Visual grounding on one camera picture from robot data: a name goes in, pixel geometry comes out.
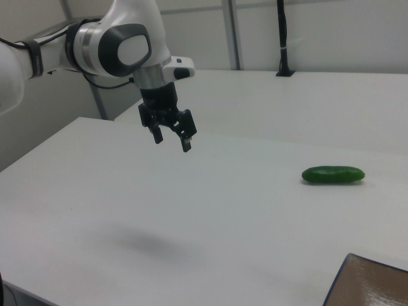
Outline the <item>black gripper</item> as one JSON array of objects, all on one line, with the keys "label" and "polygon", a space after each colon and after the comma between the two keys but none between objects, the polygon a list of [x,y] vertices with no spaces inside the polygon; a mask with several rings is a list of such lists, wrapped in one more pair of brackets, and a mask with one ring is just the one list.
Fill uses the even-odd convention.
[{"label": "black gripper", "polygon": [[197,129],[190,110],[178,111],[175,84],[170,82],[160,88],[141,89],[140,92],[143,99],[138,106],[141,123],[152,133],[155,143],[163,141],[159,125],[171,126],[180,138],[183,152],[188,152]]}]

